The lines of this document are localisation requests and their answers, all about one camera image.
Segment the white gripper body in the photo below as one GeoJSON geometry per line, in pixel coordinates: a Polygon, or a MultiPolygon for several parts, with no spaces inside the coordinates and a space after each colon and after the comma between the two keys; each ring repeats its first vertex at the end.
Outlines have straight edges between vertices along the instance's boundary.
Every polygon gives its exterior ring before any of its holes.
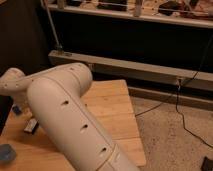
{"type": "Polygon", "coordinates": [[[13,104],[16,104],[17,106],[19,106],[21,108],[21,110],[22,110],[21,115],[31,114],[25,93],[20,93],[20,94],[14,95],[13,100],[14,100],[13,104]]]}

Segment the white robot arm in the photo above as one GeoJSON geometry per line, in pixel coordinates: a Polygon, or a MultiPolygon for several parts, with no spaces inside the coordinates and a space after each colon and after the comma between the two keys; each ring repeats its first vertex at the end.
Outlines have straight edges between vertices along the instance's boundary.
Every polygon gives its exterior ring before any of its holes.
{"type": "Polygon", "coordinates": [[[0,76],[0,95],[24,94],[40,126],[76,171],[139,171],[81,101],[91,83],[92,73],[82,63],[31,75],[10,68],[0,76]]]}

